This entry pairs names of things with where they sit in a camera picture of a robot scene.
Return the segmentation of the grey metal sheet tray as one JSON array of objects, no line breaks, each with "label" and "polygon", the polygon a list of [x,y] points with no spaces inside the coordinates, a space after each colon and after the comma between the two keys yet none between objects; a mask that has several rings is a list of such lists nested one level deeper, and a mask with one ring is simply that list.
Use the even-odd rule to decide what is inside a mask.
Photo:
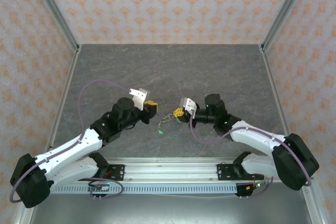
[{"label": "grey metal sheet tray", "polygon": [[249,199],[122,195],[93,200],[51,195],[30,224],[312,224],[301,193],[270,190]]}]

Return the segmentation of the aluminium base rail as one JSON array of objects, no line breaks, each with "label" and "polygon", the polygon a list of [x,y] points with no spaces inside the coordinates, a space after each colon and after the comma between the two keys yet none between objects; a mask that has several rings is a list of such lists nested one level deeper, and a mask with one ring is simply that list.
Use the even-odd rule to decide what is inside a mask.
[{"label": "aluminium base rail", "polygon": [[107,158],[109,164],[123,164],[123,183],[217,183],[217,165],[231,164],[232,158],[163,157]]}]

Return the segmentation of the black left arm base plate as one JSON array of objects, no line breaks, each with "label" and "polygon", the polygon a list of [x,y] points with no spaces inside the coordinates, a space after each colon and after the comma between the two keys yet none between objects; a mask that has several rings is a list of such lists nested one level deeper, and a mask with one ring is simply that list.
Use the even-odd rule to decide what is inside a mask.
[{"label": "black left arm base plate", "polygon": [[123,181],[125,173],[125,165],[123,164],[109,164],[107,171],[102,178],[112,179],[116,181]]}]

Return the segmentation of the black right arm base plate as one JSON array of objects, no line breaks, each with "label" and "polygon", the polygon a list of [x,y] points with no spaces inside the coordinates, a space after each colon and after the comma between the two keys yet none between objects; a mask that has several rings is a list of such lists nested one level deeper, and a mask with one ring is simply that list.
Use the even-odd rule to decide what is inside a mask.
[{"label": "black right arm base plate", "polygon": [[264,175],[247,173],[241,165],[217,164],[218,180],[263,180]]}]

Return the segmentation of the aluminium table side rail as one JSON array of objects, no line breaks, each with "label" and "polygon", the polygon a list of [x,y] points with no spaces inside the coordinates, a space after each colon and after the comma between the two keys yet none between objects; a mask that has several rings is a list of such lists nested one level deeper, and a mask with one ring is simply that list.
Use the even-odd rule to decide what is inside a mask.
[{"label": "aluminium table side rail", "polygon": [[80,44],[74,51],[73,58],[71,60],[71,64],[70,64],[68,74],[67,74],[67,77],[66,77],[66,82],[65,82],[64,88],[63,88],[62,93],[61,93],[61,99],[60,99],[60,102],[58,104],[58,110],[57,110],[56,116],[54,118],[54,123],[52,125],[51,133],[49,135],[49,139],[47,141],[44,152],[49,152],[50,150],[53,149],[54,142],[55,142],[55,137],[56,137],[58,126],[59,126],[59,122],[60,122],[61,115],[62,115],[62,112],[63,112],[63,109],[64,109],[64,105],[65,105],[65,102],[66,102],[68,90],[69,90],[71,80],[72,80],[72,76],[73,76],[73,73],[74,73],[74,70],[75,70],[75,67],[76,67],[76,63],[77,63],[77,60],[78,60],[78,56],[81,52],[81,48],[82,48],[82,44]]},{"label": "aluminium table side rail", "polygon": [[287,136],[287,135],[289,135],[289,128],[288,128],[286,118],[285,118],[285,115],[284,115],[284,112],[283,112],[283,109],[282,109],[282,106],[281,106],[281,102],[280,102],[280,99],[279,99],[279,95],[278,95],[278,92],[277,92],[275,81],[274,81],[274,78],[273,78],[273,75],[272,75],[272,72],[271,72],[271,69],[270,69],[270,64],[269,64],[269,61],[267,59],[266,51],[265,51],[265,48],[262,46],[262,44],[259,44],[258,48],[259,48],[259,51],[261,53],[261,56],[262,56],[262,59],[264,61],[264,65],[265,65],[265,68],[266,68],[266,71],[267,71],[268,79],[269,79],[269,82],[270,82],[270,85],[271,85],[272,93],[273,93],[273,96],[275,98],[275,103],[276,103],[277,110],[278,110],[278,113],[279,113],[279,117],[280,117],[280,120],[281,120],[282,129],[283,129],[283,132],[284,132],[285,136]]}]

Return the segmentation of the aluminium frame post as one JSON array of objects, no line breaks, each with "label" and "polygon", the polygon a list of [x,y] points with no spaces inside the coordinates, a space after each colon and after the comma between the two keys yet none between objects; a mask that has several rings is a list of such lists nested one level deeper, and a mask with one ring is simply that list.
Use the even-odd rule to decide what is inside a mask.
[{"label": "aluminium frame post", "polygon": [[58,27],[62,31],[63,35],[65,36],[66,41],[71,46],[71,48],[75,51],[78,50],[79,44],[77,43],[74,35],[72,34],[64,16],[62,15],[59,7],[55,0],[44,0],[45,4],[47,5],[48,9],[50,10],[53,18],[55,19]]},{"label": "aluminium frame post", "polygon": [[284,4],[282,5],[275,21],[273,22],[267,36],[262,44],[259,45],[260,52],[266,52],[269,46],[271,45],[272,41],[274,40],[275,36],[277,35],[278,31],[281,29],[281,26],[286,19],[288,13],[290,12],[293,4],[296,0],[285,0]]}]

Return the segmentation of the aluminium frame leg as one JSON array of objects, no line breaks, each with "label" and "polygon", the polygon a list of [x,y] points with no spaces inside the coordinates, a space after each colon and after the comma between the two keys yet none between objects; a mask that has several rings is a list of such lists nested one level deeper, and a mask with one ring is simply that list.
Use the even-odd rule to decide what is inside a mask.
[{"label": "aluminium frame leg", "polygon": [[312,181],[309,187],[304,186],[301,191],[307,205],[311,224],[328,224],[318,194],[317,183]]}]

